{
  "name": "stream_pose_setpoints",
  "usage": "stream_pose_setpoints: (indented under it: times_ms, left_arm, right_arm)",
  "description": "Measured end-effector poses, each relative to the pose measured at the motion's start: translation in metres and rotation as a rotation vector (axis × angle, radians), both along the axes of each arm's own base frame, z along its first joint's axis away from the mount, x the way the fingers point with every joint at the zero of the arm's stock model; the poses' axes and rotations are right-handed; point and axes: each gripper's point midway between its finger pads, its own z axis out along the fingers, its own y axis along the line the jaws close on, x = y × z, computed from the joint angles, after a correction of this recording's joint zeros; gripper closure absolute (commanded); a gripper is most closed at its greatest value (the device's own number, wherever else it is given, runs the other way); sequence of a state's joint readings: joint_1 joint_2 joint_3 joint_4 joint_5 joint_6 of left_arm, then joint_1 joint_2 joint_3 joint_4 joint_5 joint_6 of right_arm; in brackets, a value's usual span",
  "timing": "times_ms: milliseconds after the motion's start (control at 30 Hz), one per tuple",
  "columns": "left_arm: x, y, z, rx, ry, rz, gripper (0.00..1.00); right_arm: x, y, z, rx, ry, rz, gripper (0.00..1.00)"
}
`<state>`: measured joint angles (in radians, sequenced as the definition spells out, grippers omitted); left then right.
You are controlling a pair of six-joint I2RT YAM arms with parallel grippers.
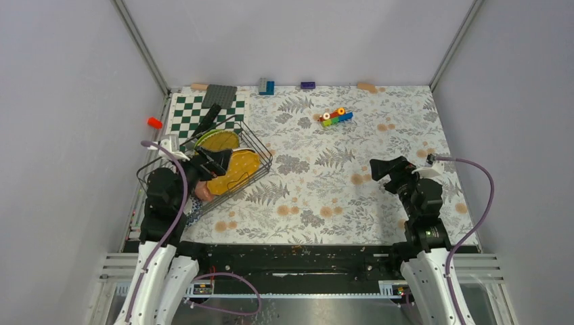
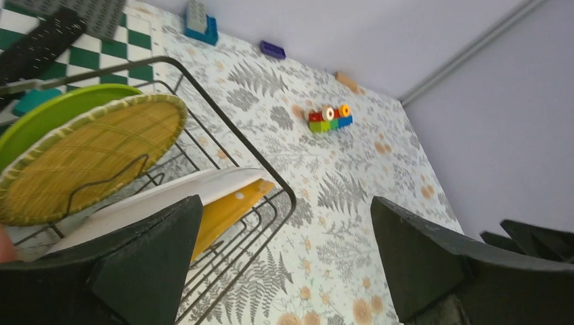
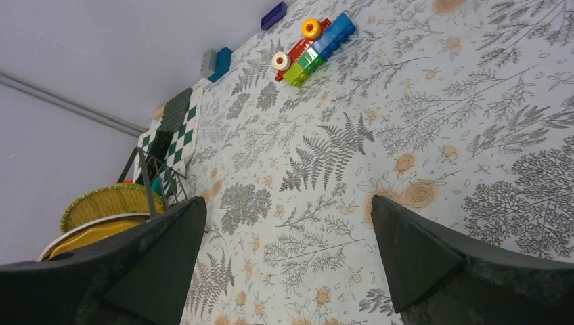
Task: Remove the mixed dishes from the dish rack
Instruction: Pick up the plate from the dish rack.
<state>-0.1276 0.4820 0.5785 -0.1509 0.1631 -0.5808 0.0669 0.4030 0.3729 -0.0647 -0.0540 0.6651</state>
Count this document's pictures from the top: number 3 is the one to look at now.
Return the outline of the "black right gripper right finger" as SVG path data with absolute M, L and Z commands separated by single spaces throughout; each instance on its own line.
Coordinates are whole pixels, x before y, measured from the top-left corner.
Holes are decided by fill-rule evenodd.
M 572 324 L 573 265 L 496 247 L 384 196 L 372 222 L 406 324 Z

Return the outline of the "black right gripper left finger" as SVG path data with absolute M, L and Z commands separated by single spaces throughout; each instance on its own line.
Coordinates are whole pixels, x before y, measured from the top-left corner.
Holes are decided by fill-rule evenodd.
M 1 266 L 2 324 L 178 324 L 206 227 L 202 197 L 46 261 Z

